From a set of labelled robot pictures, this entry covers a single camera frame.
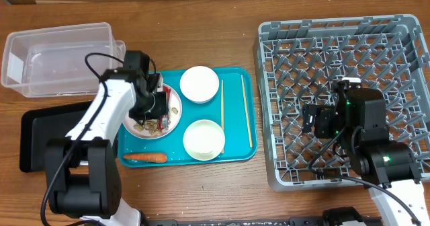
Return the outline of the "pink bowl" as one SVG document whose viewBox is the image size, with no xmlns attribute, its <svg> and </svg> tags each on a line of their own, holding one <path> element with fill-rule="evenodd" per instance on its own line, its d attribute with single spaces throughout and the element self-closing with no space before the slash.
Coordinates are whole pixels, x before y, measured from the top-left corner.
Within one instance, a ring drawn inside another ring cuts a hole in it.
<svg viewBox="0 0 430 226">
<path fill-rule="evenodd" d="M 217 74 L 205 66 L 187 69 L 179 82 L 182 94 L 197 104 L 209 102 L 217 94 L 219 86 L 220 81 Z"/>
</svg>

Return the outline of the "light green cup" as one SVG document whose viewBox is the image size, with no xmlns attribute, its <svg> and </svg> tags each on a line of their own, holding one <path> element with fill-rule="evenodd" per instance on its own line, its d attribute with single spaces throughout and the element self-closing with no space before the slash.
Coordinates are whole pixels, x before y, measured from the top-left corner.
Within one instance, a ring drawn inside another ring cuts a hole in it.
<svg viewBox="0 0 430 226">
<path fill-rule="evenodd" d="M 183 134 L 185 151 L 198 161 L 210 161 L 219 156 L 225 143 L 224 131 L 212 120 L 197 120 Z"/>
</svg>

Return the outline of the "red snack wrapper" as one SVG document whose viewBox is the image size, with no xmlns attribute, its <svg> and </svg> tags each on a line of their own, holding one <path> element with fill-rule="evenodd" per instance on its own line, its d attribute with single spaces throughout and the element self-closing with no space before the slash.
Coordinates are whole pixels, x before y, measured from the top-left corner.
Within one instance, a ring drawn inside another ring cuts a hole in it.
<svg viewBox="0 0 430 226">
<path fill-rule="evenodd" d="M 158 129 L 159 130 L 164 130 L 168 127 L 169 125 L 169 99 L 170 99 L 170 93 L 171 93 L 171 88 L 168 87 L 167 85 L 163 86 L 163 91 L 166 93 L 166 114 L 164 114 L 158 122 Z"/>
</svg>

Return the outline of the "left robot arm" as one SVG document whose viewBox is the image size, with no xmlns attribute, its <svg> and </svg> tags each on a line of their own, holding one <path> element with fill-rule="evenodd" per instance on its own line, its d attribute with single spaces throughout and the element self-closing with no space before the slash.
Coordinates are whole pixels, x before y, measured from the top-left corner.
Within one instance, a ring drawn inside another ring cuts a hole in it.
<svg viewBox="0 0 430 226">
<path fill-rule="evenodd" d="M 50 139 L 44 152 L 47 189 L 40 207 L 76 219 L 76 225 L 148 225 L 144 213 L 122 199 L 112 145 L 125 117 L 138 124 L 168 115 L 168 96 L 155 62 L 129 50 L 121 67 L 97 74 L 90 107 L 67 135 Z"/>
</svg>

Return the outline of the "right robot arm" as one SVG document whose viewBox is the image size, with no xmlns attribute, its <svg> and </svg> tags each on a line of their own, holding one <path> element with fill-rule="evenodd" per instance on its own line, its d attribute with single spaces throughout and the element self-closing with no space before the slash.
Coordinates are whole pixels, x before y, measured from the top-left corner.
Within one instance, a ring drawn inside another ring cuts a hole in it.
<svg viewBox="0 0 430 226">
<path fill-rule="evenodd" d="M 328 177 L 313 165 L 329 147 L 340 146 L 357 174 L 348 180 L 368 189 L 385 225 L 428 225 L 417 160 L 408 145 L 390 139 L 382 92 L 364 88 L 355 77 L 334 82 L 333 92 L 337 94 L 335 105 L 307 104 L 303 108 L 302 132 L 327 139 L 308 170 Z"/>
</svg>

